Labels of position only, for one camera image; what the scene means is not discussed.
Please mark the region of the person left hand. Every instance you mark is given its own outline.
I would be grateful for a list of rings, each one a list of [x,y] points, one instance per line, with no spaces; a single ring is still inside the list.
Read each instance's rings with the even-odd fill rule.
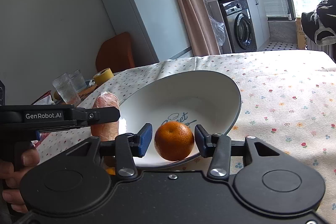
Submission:
[[[19,213],[27,213],[24,200],[19,190],[19,184],[22,177],[33,167],[39,164],[39,153],[35,147],[28,149],[21,155],[23,168],[19,171],[14,171],[14,166],[11,162],[1,160],[1,180],[5,180],[9,187],[1,192],[4,201],[11,205],[11,208]]]

